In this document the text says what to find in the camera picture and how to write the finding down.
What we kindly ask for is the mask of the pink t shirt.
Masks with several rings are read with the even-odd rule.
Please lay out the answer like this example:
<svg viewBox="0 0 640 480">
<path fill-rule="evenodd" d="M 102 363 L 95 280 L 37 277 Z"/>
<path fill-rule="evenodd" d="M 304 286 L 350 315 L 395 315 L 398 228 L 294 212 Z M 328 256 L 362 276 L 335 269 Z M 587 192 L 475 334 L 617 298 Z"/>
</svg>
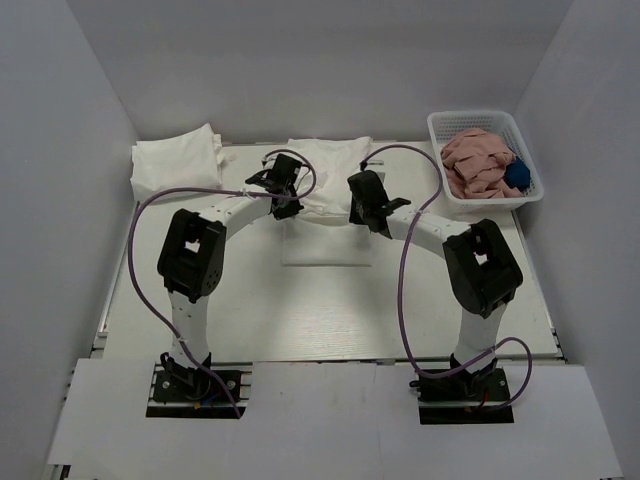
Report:
<svg viewBox="0 0 640 480">
<path fill-rule="evenodd" d="M 479 128 L 454 136 L 441 150 L 452 194 L 458 199 L 519 198 L 523 194 L 505 181 L 515 153 L 502 138 Z"/>
</svg>

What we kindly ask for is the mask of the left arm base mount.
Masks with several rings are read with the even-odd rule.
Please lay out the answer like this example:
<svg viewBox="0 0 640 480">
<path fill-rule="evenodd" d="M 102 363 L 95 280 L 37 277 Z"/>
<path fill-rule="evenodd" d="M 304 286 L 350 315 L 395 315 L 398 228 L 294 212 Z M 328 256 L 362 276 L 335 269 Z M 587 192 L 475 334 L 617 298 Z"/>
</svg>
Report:
<svg viewBox="0 0 640 480">
<path fill-rule="evenodd" d="M 240 415 L 247 407 L 252 366 L 214 364 Z M 237 420 L 238 415 L 220 384 L 206 375 L 204 384 L 191 388 L 172 377 L 160 364 L 154 366 L 146 407 L 147 418 Z"/>
</svg>

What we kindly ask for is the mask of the white printed t shirt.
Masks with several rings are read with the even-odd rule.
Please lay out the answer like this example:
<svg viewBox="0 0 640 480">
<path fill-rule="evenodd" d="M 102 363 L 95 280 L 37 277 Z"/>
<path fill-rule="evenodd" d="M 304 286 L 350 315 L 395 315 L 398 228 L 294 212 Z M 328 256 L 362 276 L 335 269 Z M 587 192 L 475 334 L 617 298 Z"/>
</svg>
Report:
<svg viewBox="0 0 640 480">
<path fill-rule="evenodd" d="M 287 148 L 302 154 L 316 171 L 313 192 L 301 200 L 303 210 L 284 221 L 281 265 L 284 267 L 369 267 L 367 227 L 349 222 L 351 193 L 347 179 L 359 169 L 373 140 L 291 139 Z"/>
</svg>

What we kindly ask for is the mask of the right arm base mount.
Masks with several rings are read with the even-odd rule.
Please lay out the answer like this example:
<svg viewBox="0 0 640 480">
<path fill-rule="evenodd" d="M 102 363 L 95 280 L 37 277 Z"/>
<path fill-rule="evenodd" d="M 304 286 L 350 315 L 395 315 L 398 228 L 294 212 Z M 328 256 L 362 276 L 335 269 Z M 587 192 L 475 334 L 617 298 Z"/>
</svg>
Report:
<svg viewBox="0 0 640 480">
<path fill-rule="evenodd" d="M 513 409 L 500 407 L 510 398 L 506 374 L 494 368 L 483 375 L 426 379 L 409 382 L 417 395 L 421 425 L 489 425 L 512 424 Z"/>
</svg>

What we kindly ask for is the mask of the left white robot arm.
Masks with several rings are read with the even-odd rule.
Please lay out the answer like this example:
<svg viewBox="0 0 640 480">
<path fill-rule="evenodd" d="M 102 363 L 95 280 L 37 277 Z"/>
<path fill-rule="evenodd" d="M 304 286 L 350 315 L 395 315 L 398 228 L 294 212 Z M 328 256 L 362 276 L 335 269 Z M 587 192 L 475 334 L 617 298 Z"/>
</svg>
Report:
<svg viewBox="0 0 640 480">
<path fill-rule="evenodd" d="M 199 399 L 211 387 L 207 344 L 207 308 L 222 278 L 226 242 L 266 216 L 282 220 L 303 206 L 295 184 L 303 163 L 280 153 L 271 167 L 246 180 L 256 191 L 228 196 L 200 211 L 178 210 L 172 217 L 158 261 L 178 331 L 162 365 L 188 398 Z"/>
</svg>

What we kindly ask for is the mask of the blue t shirt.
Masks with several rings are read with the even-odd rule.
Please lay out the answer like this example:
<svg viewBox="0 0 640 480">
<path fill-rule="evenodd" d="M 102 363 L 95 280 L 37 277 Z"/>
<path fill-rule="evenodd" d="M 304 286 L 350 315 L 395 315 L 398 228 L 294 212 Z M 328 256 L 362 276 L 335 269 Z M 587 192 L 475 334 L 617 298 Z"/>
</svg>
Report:
<svg viewBox="0 0 640 480">
<path fill-rule="evenodd" d="M 516 156 L 514 161 L 507 166 L 504 181 L 510 188 L 517 189 L 521 193 L 530 187 L 531 172 L 519 156 Z"/>
</svg>

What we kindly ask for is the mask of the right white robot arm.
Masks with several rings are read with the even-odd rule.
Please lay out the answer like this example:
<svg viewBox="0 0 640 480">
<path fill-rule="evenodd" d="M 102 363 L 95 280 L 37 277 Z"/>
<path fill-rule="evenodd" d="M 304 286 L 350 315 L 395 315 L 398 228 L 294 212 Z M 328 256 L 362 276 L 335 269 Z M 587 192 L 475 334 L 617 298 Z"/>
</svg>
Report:
<svg viewBox="0 0 640 480">
<path fill-rule="evenodd" d="M 405 273 L 409 248 L 419 247 L 444 260 L 451 290 L 461 306 L 457 345 L 450 369 L 453 390 L 472 399 L 488 385 L 486 371 L 494 368 L 497 334 L 507 305 L 523 283 L 522 271 L 499 226 L 492 220 L 476 223 L 450 220 L 416 210 L 404 198 L 391 199 L 380 174 L 365 170 L 347 180 L 352 195 L 350 221 L 370 232 L 403 243 L 397 286 L 397 315 L 408 360 L 417 365 L 409 345 L 404 312 Z"/>
</svg>

